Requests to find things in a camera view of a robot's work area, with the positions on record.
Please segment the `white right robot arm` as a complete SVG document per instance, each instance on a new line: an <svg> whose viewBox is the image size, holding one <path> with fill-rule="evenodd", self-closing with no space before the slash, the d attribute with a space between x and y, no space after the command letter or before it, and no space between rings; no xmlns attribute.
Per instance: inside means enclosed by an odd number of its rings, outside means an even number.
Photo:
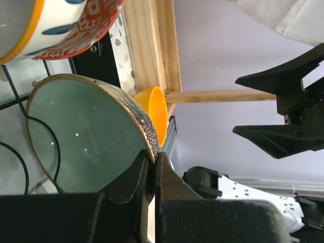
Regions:
<svg viewBox="0 0 324 243"><path fill-rule="evenodd" d="M277 112L284 125L236 126L238 134L275 159L323 149L323 79L304 87L302 79L323 60L323 44L284 64L246 76L236 83L276 96ZM218 172L190 168L187 185L203 198L266 201L283 216L294 242L323 242L323 197L283 197L232 181Z"/></svg>

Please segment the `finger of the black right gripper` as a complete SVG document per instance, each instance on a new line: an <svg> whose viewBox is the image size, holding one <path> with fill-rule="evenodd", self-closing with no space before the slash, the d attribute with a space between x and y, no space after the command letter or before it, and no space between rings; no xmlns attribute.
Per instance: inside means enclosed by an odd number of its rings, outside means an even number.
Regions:
<svg viewBox="0 0 324 243"><path fill-rule="evenodd" d="M323 149L323 125L236 126L232 131L275 159Z"/></svg>
<svg viewBox="0 0 324 243"><path fill-rule="evenodd" d="M266 71L239 77L235 83L244 87L280 95L294 82L301 81L323 61L323 43L284 64Z"/></svg>

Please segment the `yellow bowl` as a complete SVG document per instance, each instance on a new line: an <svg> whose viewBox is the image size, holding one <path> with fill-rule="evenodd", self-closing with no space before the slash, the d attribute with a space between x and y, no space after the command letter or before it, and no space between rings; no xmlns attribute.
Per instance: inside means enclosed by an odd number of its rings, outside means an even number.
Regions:
<svg viewBox="0 0 324 243"><path fill-rule="evenodd" d="M144 89L135 96L135 100L148 113L157 133L159 147L162 147L168 128L167 103L163 90L158 86Z"/></svg>

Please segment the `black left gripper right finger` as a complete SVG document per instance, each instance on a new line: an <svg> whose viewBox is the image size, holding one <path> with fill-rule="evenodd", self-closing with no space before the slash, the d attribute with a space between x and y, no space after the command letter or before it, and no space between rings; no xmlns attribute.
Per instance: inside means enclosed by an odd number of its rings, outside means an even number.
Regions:
<svg viewBox="0 0 324 243"><path fill-rule="evenodd" d="M290 242L283 217L269 202L213 200L195 193L171 168L156 161L156 242Z"/></svg>

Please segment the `light green bowl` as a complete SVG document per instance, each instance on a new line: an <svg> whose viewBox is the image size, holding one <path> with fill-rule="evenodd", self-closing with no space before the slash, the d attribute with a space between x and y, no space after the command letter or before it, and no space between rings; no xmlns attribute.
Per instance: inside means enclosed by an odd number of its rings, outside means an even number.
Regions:
<svg viewBox="0 0 324 243"><path fill-rule="evenodd" d="M34 87L26 112L36 159L65 193L101 190L143 149L155 166L159 144L148 113L114 85L56 74Z"/></svg>

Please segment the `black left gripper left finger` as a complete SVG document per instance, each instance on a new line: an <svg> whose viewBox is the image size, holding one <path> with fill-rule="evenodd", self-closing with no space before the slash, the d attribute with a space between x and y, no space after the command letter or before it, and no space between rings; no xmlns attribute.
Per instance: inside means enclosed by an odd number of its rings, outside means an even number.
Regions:
<svg viewBox="0 0 324 243"><path fill-rule="evenodd" d="M95 193L1 197L1 242L145 242L149 159Z"/></svg>

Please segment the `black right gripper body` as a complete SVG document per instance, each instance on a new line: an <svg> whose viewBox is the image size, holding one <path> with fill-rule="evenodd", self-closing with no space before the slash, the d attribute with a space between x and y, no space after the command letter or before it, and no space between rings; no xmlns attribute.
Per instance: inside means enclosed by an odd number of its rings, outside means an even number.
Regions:
<svg viewBox="0 0 324 243"><path fill-rule="evenodd" d="M276 97L277 113L285 125L323 125L323 78L306 88L303 82Z"/></svg>

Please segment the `blue triangle pattern bowl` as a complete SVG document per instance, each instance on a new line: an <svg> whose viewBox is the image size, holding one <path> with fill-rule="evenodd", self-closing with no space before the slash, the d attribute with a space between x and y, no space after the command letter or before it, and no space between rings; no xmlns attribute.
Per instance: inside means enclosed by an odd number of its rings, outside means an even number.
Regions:
<svg viewBox="0 0 324 243"><path fill-rule="evenodd" d="M60 60L106 35L124 1L1 1L1 64Z"/></svg>

